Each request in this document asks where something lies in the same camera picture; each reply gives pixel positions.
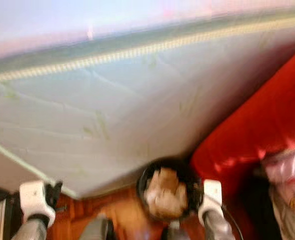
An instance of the red cushion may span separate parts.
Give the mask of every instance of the red cushion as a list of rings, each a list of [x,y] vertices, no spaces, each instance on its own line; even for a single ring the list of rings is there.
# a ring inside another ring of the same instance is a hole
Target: red cushion
[[[295,56],[196,149],[191,165],[234,194],[266,154],[295,148]]]

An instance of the parquet floor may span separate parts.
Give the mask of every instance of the parquet floor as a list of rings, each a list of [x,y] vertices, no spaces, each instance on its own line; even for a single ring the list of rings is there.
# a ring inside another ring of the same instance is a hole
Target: parquet floor
[[[54,225],[48,230],[47,240],[78,240],[86,225],[100,213],[112,219],[119,240],[159,240],[166,226],[146,215],[134,186],[83,200],[73,200],[62,195],[57,207],[64,206],[65,210],[56,213]],[[249,231],[249,226],[243,220],[246,218],[245,213],[239,206],[237,202],[228,204],[241,229],[246,229],[244,239],[258,239],[253,229]],[[181,226],[191,240],[205,239],[204,229],[197,216],[186,219]]]

